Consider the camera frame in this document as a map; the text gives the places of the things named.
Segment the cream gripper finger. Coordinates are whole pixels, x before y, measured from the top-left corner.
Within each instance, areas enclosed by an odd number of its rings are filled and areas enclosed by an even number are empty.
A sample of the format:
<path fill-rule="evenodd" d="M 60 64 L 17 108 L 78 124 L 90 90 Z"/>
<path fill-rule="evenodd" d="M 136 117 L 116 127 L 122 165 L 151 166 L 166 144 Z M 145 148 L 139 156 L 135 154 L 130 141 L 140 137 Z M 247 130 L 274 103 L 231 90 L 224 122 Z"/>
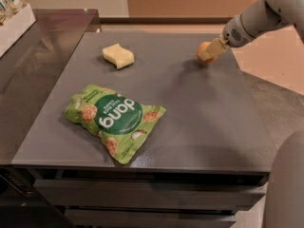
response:
<path fill-rule="evenodd" d="M 220 38 L 216 38 L 212 42 L 210 42 L 210 45 L 207 50 L 218 57 L 226 50 L 226 46 Z"/>

